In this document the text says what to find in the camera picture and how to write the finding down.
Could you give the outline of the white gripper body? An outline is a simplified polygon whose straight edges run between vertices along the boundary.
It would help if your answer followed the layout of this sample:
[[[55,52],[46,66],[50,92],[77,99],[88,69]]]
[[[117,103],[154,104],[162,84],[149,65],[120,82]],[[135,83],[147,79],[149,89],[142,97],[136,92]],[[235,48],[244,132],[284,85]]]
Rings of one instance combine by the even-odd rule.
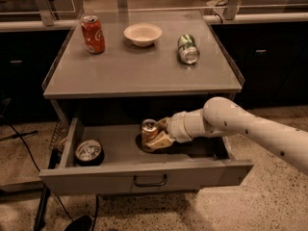
[[[167,133],[173,141],[184,143],[192,140],[185,128],[185,116],[186,112],[181,112],[168,120]]]

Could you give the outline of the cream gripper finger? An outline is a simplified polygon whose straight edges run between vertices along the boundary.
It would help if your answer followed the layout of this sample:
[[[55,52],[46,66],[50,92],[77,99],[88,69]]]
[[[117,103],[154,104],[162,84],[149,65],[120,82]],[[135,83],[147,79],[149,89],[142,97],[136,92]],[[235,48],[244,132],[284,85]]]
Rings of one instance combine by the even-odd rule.
[[[170,147],[174,142],[175,139],[172,139],[166,131],[162,131],[152,141],[147,142],[145,145],[151,150],[157,150]]]
[[[169,121],[170,121],[170,118],[169,118],[169,117],[164,117],[164,118],[158,120],[158,121],[157,121],[158,128],[159,128],[160,130],[166,130]]]

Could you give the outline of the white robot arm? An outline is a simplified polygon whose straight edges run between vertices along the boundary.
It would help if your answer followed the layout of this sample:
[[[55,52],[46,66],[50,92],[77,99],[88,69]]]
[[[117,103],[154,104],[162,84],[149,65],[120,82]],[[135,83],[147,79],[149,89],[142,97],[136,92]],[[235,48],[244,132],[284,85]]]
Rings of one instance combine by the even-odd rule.
[[[202,109],[158,121],[160,132],[145,146],[150,152],[195,138],[242,134],[289,165],[308,174],[308,133],[244,110],[224,97],[213,97]]]

